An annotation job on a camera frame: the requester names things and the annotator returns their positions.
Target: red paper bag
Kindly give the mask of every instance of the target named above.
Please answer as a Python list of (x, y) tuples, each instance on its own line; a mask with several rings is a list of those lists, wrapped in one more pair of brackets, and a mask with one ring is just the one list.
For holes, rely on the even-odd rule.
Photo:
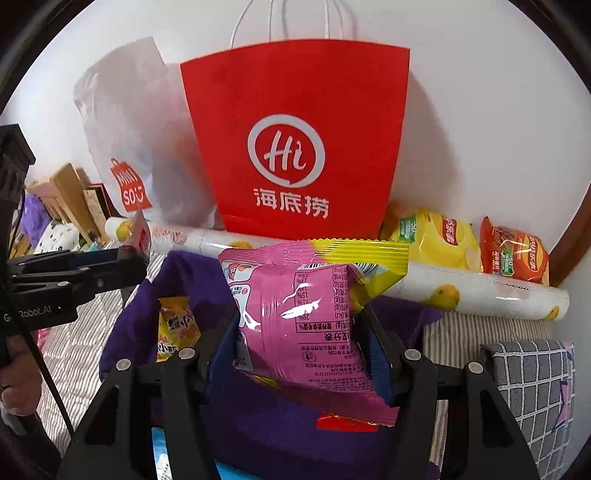
[(182, 64), (227, 229), (377, 238), (400, 146), (408, 64), (406, 48), (345, 40), (271, 42)]

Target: black cable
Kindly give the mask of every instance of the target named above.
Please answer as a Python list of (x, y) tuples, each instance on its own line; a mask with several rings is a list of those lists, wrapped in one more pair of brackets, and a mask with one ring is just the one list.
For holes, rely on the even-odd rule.
[(21, 226), (21, 219), (22, 219), (22, 212), (25, 209), (25, 189), (22, 190), (21, 193), (21, 208), (18, 211), (18, 218), (16, 225), (14, 226), (14, 231), (12, 233), (12, 239), (10, 240), (10, 247), (8, 247), (8, 255), (12, 252), (12, 247), (14, 246), (14, 241), (17, 237), (18, 228)]
[(35, 359), (35, 362), (37, 363), (37, 366), (41, 371), (41, 374), (45, 380), (45, 383), (47, 384), (47, 387), (49, 388), (49, 391), (51, 392), (51, 395), (56, 401), (57, 408), (60, 410), (61, 416), (63, 417), (64, 422), (66, 423), (66, 428), (70, 433), (70, 437), (73, 437), (74, 427), (72, 426), (72, 421), (68, 416), (68, 412), (61, 399), (60, 393), (57, 391), (56, 384), (53, 382), (51, 374), (49, 373), (47, 365), (45, 364), (45, 360), (43, 360), (43, 356), (39, 351), (39, 348), (37, 347), (35, 340), (31, 336), (31, 332), (29, 332), (27, 325), (25, 325), (25, 322), (21, 318), (21, 315), (18, 313), (18, 310), (13, 306), (12, 299), (10, 298), (8, 290), (2, 281), (0, 281), (0, 296), (2, 297), (0, 299), (0, 304), (6, 307), (11, 320), (14, 322), (14, 325), (17, 326), (17, 329), (21, 336), (25, 339), (25, 343), (31, 351), (31, 354), (33, 355), (33, 358)]

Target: black metal bracket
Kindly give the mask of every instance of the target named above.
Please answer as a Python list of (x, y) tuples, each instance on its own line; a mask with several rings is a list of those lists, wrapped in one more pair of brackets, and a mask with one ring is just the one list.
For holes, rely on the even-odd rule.
[[(161, 397), (164, 430), (175, 480), (219, 480), (199, 406), (213, 400), (233, 368), (240, 314), (235, 304), (216, 329), (203, 332), (193, 348), (158, 364), (120, 360), (108, 375), (66, 452), (58, 480), (154, 479), (149, 401)], [(508, 465), (513, 478), (538, 480), (530, 450), (507, 404), (482, 366), (464, 369), (432, 363), (385, 332), (371, 309), (355, 319), (376, 391), (400, 406), (391, 461), (384, 479), (425, 478), (437, 400), (449, 400), (443, 480), (497, 479)]]
[[(6, 285), (15, 309), (29, 330), (74, 322), (77, 307), (97, 293), (135, 286), (146, 276), (145, 259), (124, 245), (97, 252), (27, 255), (6, 264)], [(0, 304), (0, 367), (10, 359), (4, 339), (18, 330)]]

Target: white plastic bag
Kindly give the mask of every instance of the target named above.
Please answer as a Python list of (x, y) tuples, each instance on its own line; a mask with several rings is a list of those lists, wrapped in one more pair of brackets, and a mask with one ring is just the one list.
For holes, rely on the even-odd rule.
[(180, 67), (152, 37), (110, 52), (74, 87), (90, 155), (117, 210), (132, 217), (211, 228), (215, 201), (187, 107)]

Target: barcode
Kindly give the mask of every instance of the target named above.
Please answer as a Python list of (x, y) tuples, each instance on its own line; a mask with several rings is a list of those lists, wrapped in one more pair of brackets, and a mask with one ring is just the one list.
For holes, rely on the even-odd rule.
[[(330, 265), (328, 263), (310, 263), (301, 265), (298, 267), (298, 270), (312, 270), (313, 268), (320, 268), (325, 267), (326, 265)], [(357, 269), (363, 274), (364, 277), (369, 277), (377, 268), (378, 264), (375, 263), (354, 263)]]
[(330, 265), (328, 263), (309, 263), (298, 267), (298, 270), (310, 270), (312, 268), (319, 268), (325, 267), (326, 265)]
[(378, 264), (375, 263), (354, 263), (354, 265), (359, 269), (359, 271), (369, 277), (373, 271), (378, 268)]

